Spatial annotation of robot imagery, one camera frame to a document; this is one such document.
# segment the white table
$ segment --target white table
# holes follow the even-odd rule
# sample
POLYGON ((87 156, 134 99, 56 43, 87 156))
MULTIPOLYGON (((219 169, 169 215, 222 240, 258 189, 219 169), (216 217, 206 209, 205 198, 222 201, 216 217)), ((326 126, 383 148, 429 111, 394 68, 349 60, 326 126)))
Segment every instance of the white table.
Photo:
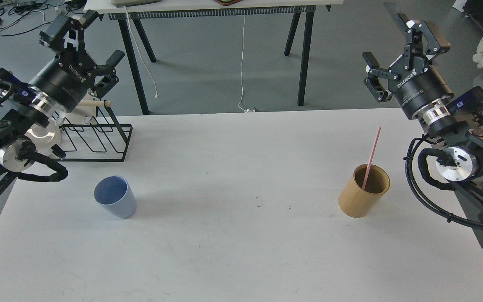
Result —
MULTIPOLYGON (((401 109, 120 120, 134 126, 124 163, 65 163, 61 183, 15 184, 0 301, 483 301, 473 232, 406 185, 402 158, 421 129, 401 109), (377 126, 374 164, 391 189, 351 218, 337 198, 377 126), (129 219, 93 200, 112 174, 138 200, 129 219)), ((453 193, 423 189, 463 214, 453 193)))
MULTIPOLYGON (((306 13, 305 31, 303 37, 303 52, 301 53, 301 72, 299 74, 299 90, 297 93, 297 105, 303 106, 305 102, 305 88, 307 70, 309 67, 309 54, 312 39, 312 24, 314 12, 317 5, 326 5, 330 10, 332 4, 343 4, 344 0, 243 0, 229 6, 222 6, 213 0, 162 0, 157 3, 150 3, 137 6, 129 6, 130 19, 133 20, 135 28, 144 45, 146 53, 152 63, 155 63, 156 56, 146 37, 146 33, 140 19, 146 18, 183 18, 183 17, 209 17, 209 16, 240 16, 240 15, 268 15, 272 13, 293 13, 290 31, 284 49, 284 55, 289 56, 293 39, 297 31, 301 13, 306 13)), ((143 84, 135 58, 135 53, 130 38, 127 24, 126 10, 124 7, 117 8, 109 0, 89 0, 84 8, 94 10, 100 14, 107 13, 112 20, 119 21, 119 28, 128 56, 132 78, 143 115, 149 115, 150 111, 146 103, 143 84)))

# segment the pink straw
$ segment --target pink straw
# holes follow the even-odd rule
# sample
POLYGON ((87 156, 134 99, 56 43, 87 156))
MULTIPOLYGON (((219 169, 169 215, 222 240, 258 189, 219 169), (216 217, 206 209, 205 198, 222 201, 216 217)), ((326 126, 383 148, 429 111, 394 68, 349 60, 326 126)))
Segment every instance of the pink straw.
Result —
POLYGON ((370 152, 370 158, 368 158, 368 165, 366 166, 366 172, 364 173, 364 180, 363 180, 363 191, 364 187, 366 187, 366 181, 368 180, 368 173, 370 172, 370 167, 372 166, 372 159, 374 158, 374 152, 376 151, 377 139, 379 138, 379 133, 381 132, 381 126, 377 128, 376 139, 374 140, 374 145, 372 146, 372 152, 370 152))

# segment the bamboo cup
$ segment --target bamboo cup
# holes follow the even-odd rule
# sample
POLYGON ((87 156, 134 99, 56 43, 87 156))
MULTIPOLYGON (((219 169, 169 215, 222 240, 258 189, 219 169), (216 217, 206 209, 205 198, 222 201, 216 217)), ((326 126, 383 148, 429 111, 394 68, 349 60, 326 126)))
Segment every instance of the bamboo cup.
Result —
POLYGON ((366 187, 361 189, 367 164, 355 168, 353 175, 339 195, 340 209, 347 216, 360 218, 365 216, 376 202, 389 191, 391 180, 380 167, 372 165, 366 187))

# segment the concrete floor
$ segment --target concrete floor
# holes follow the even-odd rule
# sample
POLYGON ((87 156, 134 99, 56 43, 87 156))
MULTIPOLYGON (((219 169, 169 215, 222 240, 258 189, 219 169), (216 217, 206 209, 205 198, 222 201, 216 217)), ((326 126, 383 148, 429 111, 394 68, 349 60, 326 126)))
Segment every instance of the concrete floor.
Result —
MULTIPOLYGON (((471 57, 483 32, 452 8, 453 0, 395 3, 411 19, 437 22, 452 44, 449 53, 437 58, 437 69, 455 95, 470 89, 473 79, 482 72, 471 57)), ((53 8, 44 13, 46 20, 55 17, 53 8)), ((2 19, 2 25, 8 25, 15 17, 4 15, 2 19)), ((161 95, 158 99, 153 97, 153 84, 138 59, 153 114, 240 112, 237 105, 241 94, 243 21, 244 17, 142 20, 158 58, 157 63, 147 63, 157 81, 161 95)), ((345 0, 330 12, 323 6, 317 7, 304 107, 296 104, 304 16, 291 55, 285 57, 290 21, 291 15, 247 16, 242 107, 260 111, 397 107, 395 101, 376 103, 362 83, 366 76, 363 51, 372 51, 383 66, 403 52, 404 37, 383 1, 345 0)), ((42 14, 33 13, 8 29, 8 34, 41 23, 42 14)), ((38 33, 46 28, 21 36, 0 36, 0 67, 12 71, 22 81, 31 79, 54 57, 38 44, 38 33)), ((106 16, 103 21, 92 23, 86 30, 86 49, 97 63, 103 63, 115 49, 124 51, 117 22, 106 16)), ((117 76, 120 82, 106 98, 115 103, 117 115, 140 115, 126 58, 117 66, 117 76)), ((463 205, 466 212, 473 214, 467 203, 463 205)), ((483 246, 483 234, 479 232, 477 236, 483 246)))

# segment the black wire rack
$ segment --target black wire rack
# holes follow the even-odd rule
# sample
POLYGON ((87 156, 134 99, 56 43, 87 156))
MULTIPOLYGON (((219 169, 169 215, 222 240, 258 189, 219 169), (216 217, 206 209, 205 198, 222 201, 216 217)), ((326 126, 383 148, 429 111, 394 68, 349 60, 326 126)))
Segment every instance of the black wire rack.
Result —
POLYGON ((123 162, 126 158, 133 127, 120 124, 110 107, 96 107, 96 117, 87 125, 72 124, 67 117, 62 122, 60 147, 67 157, 59 161, 123 162))

